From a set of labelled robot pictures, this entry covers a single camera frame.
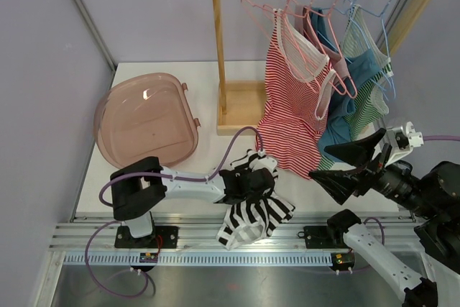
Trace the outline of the red white striped tank top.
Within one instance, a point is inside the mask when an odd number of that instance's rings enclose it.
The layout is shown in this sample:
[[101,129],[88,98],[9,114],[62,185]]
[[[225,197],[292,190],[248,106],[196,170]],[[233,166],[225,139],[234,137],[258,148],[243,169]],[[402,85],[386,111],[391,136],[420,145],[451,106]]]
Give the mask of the red white striped tank top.
[[300,34],[281,10],[265,61],[267,100],[258,124],[263,147],[279,168],[307,179],[321,161],[318,142],[326,130],[337,77],[330,57]]

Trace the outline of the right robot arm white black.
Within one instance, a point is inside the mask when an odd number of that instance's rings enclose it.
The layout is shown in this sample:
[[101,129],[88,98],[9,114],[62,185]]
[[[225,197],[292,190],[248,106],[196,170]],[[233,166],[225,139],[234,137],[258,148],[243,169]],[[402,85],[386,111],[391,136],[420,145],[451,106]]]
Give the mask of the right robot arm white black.
[[410,164],[396,157],[422,143],[422,134],[412,126],[380,128],[363,139],[325,148],[351,170],[312,170],[309,176],[340,205],[374,190],[423,219],[414,232],[431,265],[432,280],[406,267],[349,209],[328,219],[326,238],[363,257],[403,306],[458,306],[459,165],[442,161],[422,178],[413,176]]

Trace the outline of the black white striped tank top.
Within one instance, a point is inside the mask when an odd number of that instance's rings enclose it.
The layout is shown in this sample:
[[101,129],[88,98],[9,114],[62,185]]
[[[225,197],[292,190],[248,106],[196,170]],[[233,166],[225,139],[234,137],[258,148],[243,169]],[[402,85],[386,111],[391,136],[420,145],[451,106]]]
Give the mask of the black white striped tank top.
[[[257,170],[267,168],[278,180],[277,161],[265,152],[249,149],[242,158],[230,163],[230,170]],[[216,240],[227,250],[252,244],[272,236],[281,224],[289,222],[294,216],[295,206],[279,197],[275,189],[256,201],[242,201],[230,206]]]

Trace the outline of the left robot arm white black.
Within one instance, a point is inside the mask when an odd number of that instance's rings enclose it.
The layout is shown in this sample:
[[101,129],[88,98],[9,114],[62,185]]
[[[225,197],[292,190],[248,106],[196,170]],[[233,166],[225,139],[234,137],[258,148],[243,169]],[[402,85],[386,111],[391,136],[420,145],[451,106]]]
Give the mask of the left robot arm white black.
[[114,246],[117,249],[155,248],[160,240],[168,249],[177,247],[168,239],[174,226],[155,226],[151,210],[167,199],[197,199],[233,205],[256,201],[275,187],[277,161],[260,152],[235,162],[231,169],[210,175],[181,173],[161,166],[157,157],[146,157],[111,174],[114,219],[121,222]]

